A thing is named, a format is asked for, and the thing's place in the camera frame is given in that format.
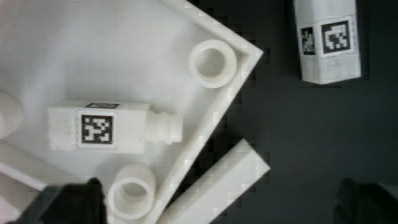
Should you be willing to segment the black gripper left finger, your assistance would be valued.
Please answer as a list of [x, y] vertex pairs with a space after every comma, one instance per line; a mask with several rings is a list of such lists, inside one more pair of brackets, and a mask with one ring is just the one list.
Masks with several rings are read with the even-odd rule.
[[101, 182], [48, 186], [26, 209], [26, 224], [106, 224]]

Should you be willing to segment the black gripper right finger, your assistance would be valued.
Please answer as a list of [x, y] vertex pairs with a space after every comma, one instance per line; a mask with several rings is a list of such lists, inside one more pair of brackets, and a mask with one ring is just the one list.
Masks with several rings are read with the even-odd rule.
[[376, 183], [339, 183], [334, 224], [398, 224], [398, 199]]

